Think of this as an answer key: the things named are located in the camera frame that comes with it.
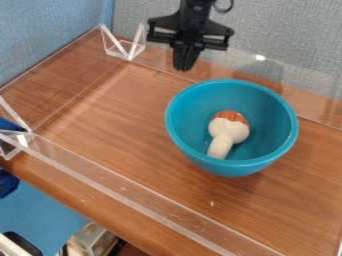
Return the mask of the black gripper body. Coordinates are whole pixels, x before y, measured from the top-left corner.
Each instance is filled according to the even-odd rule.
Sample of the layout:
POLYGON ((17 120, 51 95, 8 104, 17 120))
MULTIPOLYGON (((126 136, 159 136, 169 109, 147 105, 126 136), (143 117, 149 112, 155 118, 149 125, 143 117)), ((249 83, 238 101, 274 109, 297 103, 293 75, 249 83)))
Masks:
POLYGON ((182 8, 174 14, 149 19, 147 40, 175 46, 197 44, 204 49, 226 50, 234 30, 214 22, 210 9, 182 8))

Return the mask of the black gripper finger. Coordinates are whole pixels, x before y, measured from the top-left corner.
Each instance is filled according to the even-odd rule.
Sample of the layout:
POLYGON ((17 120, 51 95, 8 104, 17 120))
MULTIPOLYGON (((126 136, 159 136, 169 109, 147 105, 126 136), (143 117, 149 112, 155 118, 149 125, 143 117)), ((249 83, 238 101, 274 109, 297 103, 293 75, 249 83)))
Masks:
POLYGON ((178 71, 185 71, 188 64, 188 45, 184 41, 174 42, 174 68, 178 71))
POLYGON ((201 52, 205 49, 205 43, 202 41, 194 42, 189 45, 186 54, 186 69, 192 70, 194 64, 200 58, 201 52))

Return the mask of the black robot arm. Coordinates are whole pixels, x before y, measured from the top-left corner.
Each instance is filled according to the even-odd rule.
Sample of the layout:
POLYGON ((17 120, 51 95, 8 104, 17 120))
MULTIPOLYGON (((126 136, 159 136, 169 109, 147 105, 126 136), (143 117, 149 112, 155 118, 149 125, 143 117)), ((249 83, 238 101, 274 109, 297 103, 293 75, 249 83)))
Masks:
POLYGON ((210 19, 212 9, 226 14, 234 7, 230 0, 228 8, 217 6, 217 0, 181 0, 179 9, 173 15, 149 19, 150 42, 169 44, 174 49, 173 64, 178 71, 190 71, 206 49, 229 48, 234 29, 210 19))

